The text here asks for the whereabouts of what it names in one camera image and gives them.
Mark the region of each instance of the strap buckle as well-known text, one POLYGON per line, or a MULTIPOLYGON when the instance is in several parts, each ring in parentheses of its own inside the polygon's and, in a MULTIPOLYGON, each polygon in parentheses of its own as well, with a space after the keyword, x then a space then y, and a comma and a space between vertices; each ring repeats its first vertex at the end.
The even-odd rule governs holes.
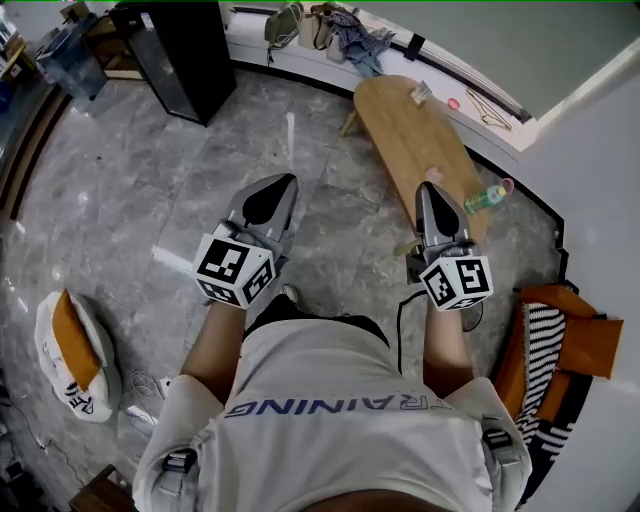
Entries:
POLYGON ((482 439, 487 443, 491 451, 513 444, 513 439, 511 439, 509 433, 499 428, 485 430, 482 433, 482 439))
POLYGON ((176 450, 171 452, 164 458, 162 469, 164 471, 173 471, 176 473, 188 473, 191 466, 198 460, 198 455, 192 448, 184 450, 176 450))

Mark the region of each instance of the marble floor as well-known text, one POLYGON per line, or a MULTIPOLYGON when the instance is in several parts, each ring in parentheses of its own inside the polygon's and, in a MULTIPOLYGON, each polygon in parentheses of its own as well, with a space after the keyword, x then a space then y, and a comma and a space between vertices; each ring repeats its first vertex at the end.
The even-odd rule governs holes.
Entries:
MULTIPOLYGON (((38 303, 65 286, 86 296, 112 336, 125 390, 135 370, 175 375, 206 312, 176 262, 194 257, 230 196, 258 178, 298 176, 283 278, 300 288, 306 307, 369 315, 396 350, 398 302, 418 286, 407 286, 404 262, 392 252, 412 233, 365 134, 354 127, 338 137, 350 102, 266 75, 238 71, 237 78, 208 128, 168 116, 137 82, 110 81, 93 103, 72 102, 40 157, 19 222, 1 226, 0 366, 34 435, 55 439, 84 482, 106 463, 131 477, 146 438, 123 414, 81 423, 54 398, 33 344, 38 303), (287 113, 294 114, 293 149, 287 113)), ((487 183, 498 180, 479 171, 487 183)), ((495 295, 468 334, 479 374, 490 371, 504 337, 512 288, 553 281, 559 264, 555 224, 527 198, 516 191, 491 215, 484 251, 495 295)), ((403 367, 411 378, 420 377, 425 305, 421 297, 403 316, 403 367)), ((147 407, 156 413, 160 404, 147 407)), ((39 450, 15 411, 0 414, 19 458, 64 510, 78 489, 64 456, 39 450)), ((0 441, 1 456, 9 450, 0 441)))

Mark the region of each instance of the white shoe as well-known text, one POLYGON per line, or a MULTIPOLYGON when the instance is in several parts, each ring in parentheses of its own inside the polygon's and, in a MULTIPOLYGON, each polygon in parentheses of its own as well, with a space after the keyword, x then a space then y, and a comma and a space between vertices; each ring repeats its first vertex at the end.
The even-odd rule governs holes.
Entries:
POLYGON ((298 290, 290 284, 283 284, 278 295, 286 295, 296 306, 300 303, 300 294, 298 293, 298 290))

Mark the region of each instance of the black cabinet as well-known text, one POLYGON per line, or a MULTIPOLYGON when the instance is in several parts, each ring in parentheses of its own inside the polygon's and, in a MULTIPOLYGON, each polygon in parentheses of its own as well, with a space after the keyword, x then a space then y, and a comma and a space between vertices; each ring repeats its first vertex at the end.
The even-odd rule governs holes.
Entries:
POLYGON ((165 110, 209 124, 236 87, 218 3, 121 2, 109 15, 165 110))

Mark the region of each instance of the wooden table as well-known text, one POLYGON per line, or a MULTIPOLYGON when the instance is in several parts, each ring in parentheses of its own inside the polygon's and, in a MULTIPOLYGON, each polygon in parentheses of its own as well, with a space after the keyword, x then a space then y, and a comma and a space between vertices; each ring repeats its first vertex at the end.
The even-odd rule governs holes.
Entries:
POLYGON ((85 485, 69 501, 72 512, 136 512, 129 492, 109 480, 114 471, 109 464, 85 485))
MULTIPOLYGON (((356 88, 355 112, 341 132, 344 135, 356 115, 362 120, 414 229, 416 190, 427 180, 430 167, 438 167, 442 173, 438 185, 461 207, 465 198, 486 188, 438 100, 431 96, 420 105, 414 103, 411 91, 417 85, 404 76, 365 80, 356 88)), ((468 218, 471 236, 483 240, 489 219, 486 210, 468 218)))

